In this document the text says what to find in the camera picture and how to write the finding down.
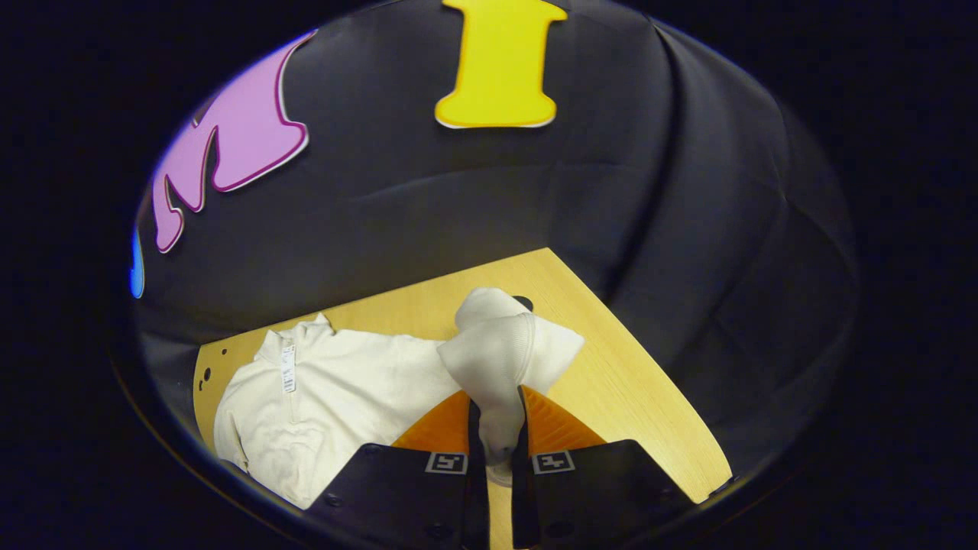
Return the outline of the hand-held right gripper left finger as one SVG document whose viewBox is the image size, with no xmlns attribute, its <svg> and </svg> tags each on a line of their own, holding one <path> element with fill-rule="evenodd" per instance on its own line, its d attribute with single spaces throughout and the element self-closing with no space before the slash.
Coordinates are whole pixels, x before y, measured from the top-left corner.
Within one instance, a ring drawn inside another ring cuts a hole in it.
<svg viewBox="0 0 978 550">
<path fill-rule="evenodd" d="M 479 419 L 452 394 L 391 445 L 361 445 L 305 515 L 374 549 L 489 548 Z"/>
</svg>

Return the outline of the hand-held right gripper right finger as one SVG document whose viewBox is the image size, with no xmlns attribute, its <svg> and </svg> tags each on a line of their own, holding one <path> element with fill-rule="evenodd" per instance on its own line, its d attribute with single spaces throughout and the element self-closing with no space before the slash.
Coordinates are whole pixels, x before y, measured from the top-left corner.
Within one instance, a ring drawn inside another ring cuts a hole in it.
<svg viewBox="0 0 978 550">
<path fill-rule="evenodd" d="M 632 439 L 607 442 L 531 387 L 511 456 L 513 545 L 623 549 L 691 511 L 691 498 Z"/>
</svg>

